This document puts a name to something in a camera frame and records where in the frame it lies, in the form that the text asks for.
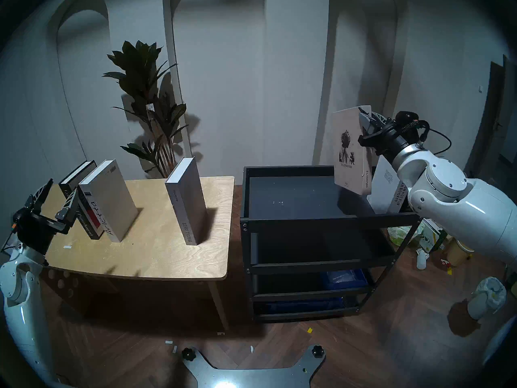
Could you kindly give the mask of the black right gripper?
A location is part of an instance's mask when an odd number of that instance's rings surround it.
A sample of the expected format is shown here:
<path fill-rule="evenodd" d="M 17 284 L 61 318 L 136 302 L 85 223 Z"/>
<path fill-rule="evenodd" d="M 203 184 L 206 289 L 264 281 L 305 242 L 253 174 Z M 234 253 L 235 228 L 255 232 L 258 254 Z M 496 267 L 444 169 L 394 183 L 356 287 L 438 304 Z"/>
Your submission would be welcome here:
<path fill-rule="evenodd" d="M 419 133 L 413 123 L 389 123 L 388 117 L 376 112 L 369 115 L 362 107 L 359 107 L 359 122 L 362 127 L 369 127 L 370 124 L 383 127 L 370 135 L 364 133 L 359 136 L 359 145 L 371 148 L 376 156 L 395 157 L 404 148 L 419 141 Z"/>

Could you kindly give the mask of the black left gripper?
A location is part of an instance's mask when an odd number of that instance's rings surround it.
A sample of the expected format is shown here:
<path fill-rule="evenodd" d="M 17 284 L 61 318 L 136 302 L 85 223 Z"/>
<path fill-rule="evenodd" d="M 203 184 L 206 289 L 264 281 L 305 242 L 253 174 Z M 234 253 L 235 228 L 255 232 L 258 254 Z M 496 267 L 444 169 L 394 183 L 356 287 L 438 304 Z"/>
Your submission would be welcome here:
<path fill-rule="evenodd" d="M 53 179 L 42 185 L 25 202 L 28 210 L 18 210 L 13 215 L 12 232 L 18 240 L 40 254 L 46 254 L 53 237 L 74 225 L 79 208 L 79 189 L 67 198 L 63 208 L 55 214 L 55 220 L 39 215 L 52 188 Z"/>

